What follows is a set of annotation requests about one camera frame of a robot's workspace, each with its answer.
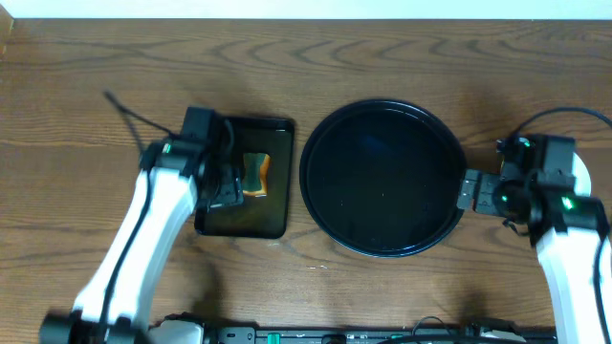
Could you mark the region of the orange green scrub sponge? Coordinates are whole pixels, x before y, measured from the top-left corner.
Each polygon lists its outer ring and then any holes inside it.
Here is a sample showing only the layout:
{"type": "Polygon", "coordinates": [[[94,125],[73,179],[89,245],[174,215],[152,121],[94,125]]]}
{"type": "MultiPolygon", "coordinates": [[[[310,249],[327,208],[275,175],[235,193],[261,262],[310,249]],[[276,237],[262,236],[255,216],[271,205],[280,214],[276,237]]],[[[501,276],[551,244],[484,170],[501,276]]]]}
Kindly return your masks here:
{"type": "Polygon", "coordinates": [[[266,153],[245,153],[243,163],[243,194],[247,197],[265,197],[268,194],[271,157],[266,153]]]}

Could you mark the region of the light blue plate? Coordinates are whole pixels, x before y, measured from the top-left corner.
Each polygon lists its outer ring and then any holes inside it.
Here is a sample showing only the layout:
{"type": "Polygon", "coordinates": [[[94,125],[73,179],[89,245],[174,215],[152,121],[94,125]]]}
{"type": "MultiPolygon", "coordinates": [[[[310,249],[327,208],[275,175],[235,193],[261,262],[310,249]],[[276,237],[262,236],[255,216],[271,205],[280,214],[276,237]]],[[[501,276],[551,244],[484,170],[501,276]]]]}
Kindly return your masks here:
{"type": "Polygon", "coordinates": [[[590,174],[577,153],[573,154],[572,174],[575,177],[574,193],[578,196],[590,197],[592,191],[590,174]]]}

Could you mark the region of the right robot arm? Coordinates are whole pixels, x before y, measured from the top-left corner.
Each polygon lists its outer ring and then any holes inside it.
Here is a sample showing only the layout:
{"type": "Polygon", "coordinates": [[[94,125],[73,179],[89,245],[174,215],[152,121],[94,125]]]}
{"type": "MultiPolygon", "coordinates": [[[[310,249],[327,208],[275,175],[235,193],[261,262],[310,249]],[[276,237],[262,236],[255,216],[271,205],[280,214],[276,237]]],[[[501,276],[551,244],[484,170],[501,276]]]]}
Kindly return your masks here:
{"type": "Polygon", "coordinates": [[[457,206],[525,225],[544,271],[559,343],[611,341],[611,225],[591,196],[588,169],[573,167],[570,189],[546,188],[534,175],[517,181],[466,171],[457,206]]]}

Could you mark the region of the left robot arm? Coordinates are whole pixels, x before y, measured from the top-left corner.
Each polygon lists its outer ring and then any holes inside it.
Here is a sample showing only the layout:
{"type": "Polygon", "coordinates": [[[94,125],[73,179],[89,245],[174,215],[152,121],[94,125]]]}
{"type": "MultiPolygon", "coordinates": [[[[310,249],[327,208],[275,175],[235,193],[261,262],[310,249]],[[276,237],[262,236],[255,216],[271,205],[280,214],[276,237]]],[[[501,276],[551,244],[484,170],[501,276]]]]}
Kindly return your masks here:
{"type": "Polygon", "coordinates": [[[41,343],[202,343],[203,323],[188,315],[151,326],[153,296],[173,244],[199,206],[222,204],[239,185],[234,142],[171,139],[141,151],[134,196],[98,270],[67,315],[48,313],[41,343]]]}

